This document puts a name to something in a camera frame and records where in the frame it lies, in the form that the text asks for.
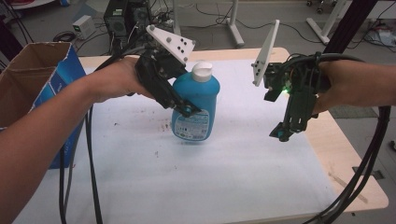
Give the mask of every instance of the gray floor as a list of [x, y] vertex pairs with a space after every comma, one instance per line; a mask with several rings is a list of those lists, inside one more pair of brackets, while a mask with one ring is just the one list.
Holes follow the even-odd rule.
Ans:
[[[103, 6], [106, 8], [104, 1], [90, 0], [72, 0], [70, 7], [60, 7], [58, 2], [25, 9], [22, 11], [21, 20], [36, 42], [51, 41], [58, 33], [72, 30], [71, 23], [76, 21], [82, 15], [91, 15], [94, 17], [97, 26], [103, 24]], [[199, 9], [206, 13], [218, 14], [218, 8], [214, 4], [200, 4]], [[219, 4], [220, 14], [225, 14], [230, 8], [230, 4]], [[307, 17], [313, 18], [319, 25], [323, 25], [328, 19], [332, 8], [325, 6], [323, 14], [316, 13], [315, 5], [307, 7], [305, 1], [292, 2], [264, 2], [264, 3], [240, 3], [238, 8], [238, 17], [240, 21], [237, 27], [245, 40], [244, 48], [260, 48], [267, 35], [268, 27], [251, 29], [249, 27], [259, 27], [267, 22], [279, 19], [282, 23], [295, 27], [301, 35], [309, 40], [318, 42], [318, 38], [311, 28], [305, 22]], [[184, 36], [197, 41], [195, 50], [207, 49], [233, 49], [235, 43], [230, 36], [229, 30], [223, 25], [198, 29], [192, 26], [206, 26], [215, 23], [217, 16], [207, 16], [195, 9], [191, 4], [183, 4], [180, 8], [181, 32]], [[388, 25], [395, 26], [395, 21], [387, 21]], [[361, 40], [362, 34], [367, 28], [364, 23], [356, 34], [354, 41]], [[24, 45], [24, 40], [19, 27], [14, 23], [11, 30]], [[96, 35], [105, 33], [106, 28], [101, 27], [96, 31]], [[303, 54], [312, 54], [315, 51], [324, 50], [325, 46], [320, 43], [311, 43], [302, 39], [299, 34], [289, 28], [281, 25], [275, 42], [276, 47], [287, 49], [290, 53], [298, 52]], [[79, 56], [97, 56], [108, 52], [109, 38], [108, 35], [99, 35], [87, 43], [77, 41], [75, 48]], [[366, 62], [371, 63], [396, 63], [396, 56], [389, 49], [362, 42], [354, 49], [347, 49], [347, 54], [359, 57]], [[373, 137], [376, 118], [372, 116], [360, 117], [358, 119], [336, 119], [337, 123], [351, 142], [352, 146], [362, 156]], [[345, 213], [341, 215], [335, 223], [395, 223], [396, 222], [396, 151], [388, 146], [388, 142], [396, 138], [396, 114], [391, 114], [388, 132], [384, 139], [375, 165], [376, 170], [380, 170], [385, 176], [384, 179], [378, 180], [378, 183], [389, 197], [389, 207], [386, 209], [358, 212], [354, 214]], [[272, 223], [302, 223], [305, 219], [294, 219], [287, 221], [278, 221]]]

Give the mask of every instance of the blue box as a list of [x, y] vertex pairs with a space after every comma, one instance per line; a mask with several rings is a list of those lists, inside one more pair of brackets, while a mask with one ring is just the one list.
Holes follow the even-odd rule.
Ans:
[[[71, 43], [26, 45], [0, 75], [0, 132], [85, 75]], [[64, 143], [64, 167], [69, 166], [81, 126]], [[59, 153], [49, 168], [60, 168]]]

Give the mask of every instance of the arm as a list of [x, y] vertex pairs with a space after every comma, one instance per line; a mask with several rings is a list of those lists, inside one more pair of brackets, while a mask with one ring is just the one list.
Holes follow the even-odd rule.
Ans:
[[135, 61], [126, 58], [76, 80], [0, 133], [2, 222], [11, 223], [27, 204], [56, 153], [94, 103], [130, 92], [150, 97], [135, 76]]
[[321, 63], [332, 86], [319, 95], [314, 114], [336, 105], [396, 105], [396, 66], [353, 61]]

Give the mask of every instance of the blue bottle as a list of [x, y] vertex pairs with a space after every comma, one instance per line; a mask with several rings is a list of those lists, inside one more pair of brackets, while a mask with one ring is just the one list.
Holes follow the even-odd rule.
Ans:
[[173, 84], [181, 98], [189, 100], [202, 110], [189, 118], [183, 117], [176, 110], [173, 111], [172, 131], [177, 137], [203, 141], [212, 132], [216, 98], [220, 90], [218, 80], [212, 76], [212, 66], [211, 63], [198, 63], [191, 72], [178, 77]]

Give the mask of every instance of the bottle label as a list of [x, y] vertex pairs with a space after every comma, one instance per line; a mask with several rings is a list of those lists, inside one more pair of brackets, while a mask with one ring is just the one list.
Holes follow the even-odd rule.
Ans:
[[199, 113], [185, 118], [179, 115], [175, 121], [175, 135], [187, 140], [204, 140], [209, 130], [209, 112]]

